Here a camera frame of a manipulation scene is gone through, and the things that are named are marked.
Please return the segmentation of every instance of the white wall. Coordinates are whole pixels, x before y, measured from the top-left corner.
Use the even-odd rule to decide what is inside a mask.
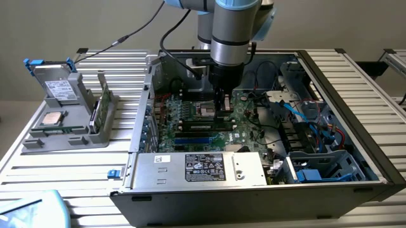
[[[149,20],[159,4],[159,0],[2,0],[0,99],[43,99],[24,58],[65,60],[81,47],[106,47]],[[276,23],[261,48],[345,48],[356,60],[378,59],[384,48],[406,48],[405,0],[276,0],[276,5]],[[155,22],[119,49],[158,49],[161,36],[183,13],[165,6]],[[195,26],[193,14],[166,46],[190,48]],[[406,82],[394,76],[381,81],[394,95],[405,92]]]

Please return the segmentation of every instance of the white sticker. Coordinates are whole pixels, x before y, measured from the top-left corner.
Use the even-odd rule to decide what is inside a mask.
[[[46,84],[51,90],[51,93],[54,94],[54,97],[59,101],[77,100],[77,94],[69,81],[48,81]]]
[[[155,156],[154,163],[171,162],[171,155]]]

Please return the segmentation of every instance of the warning label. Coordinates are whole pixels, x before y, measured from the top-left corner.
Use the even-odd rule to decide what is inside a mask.
[[[59,101],[77,100],[77,95],[69,81],[48,81],[46,84],[51,90],[51,93],[54,94],[54,97]]]
[[[186,154],[185,156],[187,182],[226,180],[223,154]]]

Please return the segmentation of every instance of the robotic arm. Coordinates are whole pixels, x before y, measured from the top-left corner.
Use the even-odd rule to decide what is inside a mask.
[[[211,49],[209,81],[214,86],[217,115],[227,115],[230,97],[241,84],[250,41],[264,40],[272,26],[272,0],[165,0],[199,13],[201,47]]]

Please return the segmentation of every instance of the motherboard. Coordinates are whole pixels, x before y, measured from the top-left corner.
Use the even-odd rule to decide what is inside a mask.
[[[231,98],[234,112],[223,121],[214,121],[213,101],[185,101],[171,95],[155,104],[159,111],[159,152],[217,152],[246,150],[268,154],[268,146],[255,119],[249,94],[235,91]]]

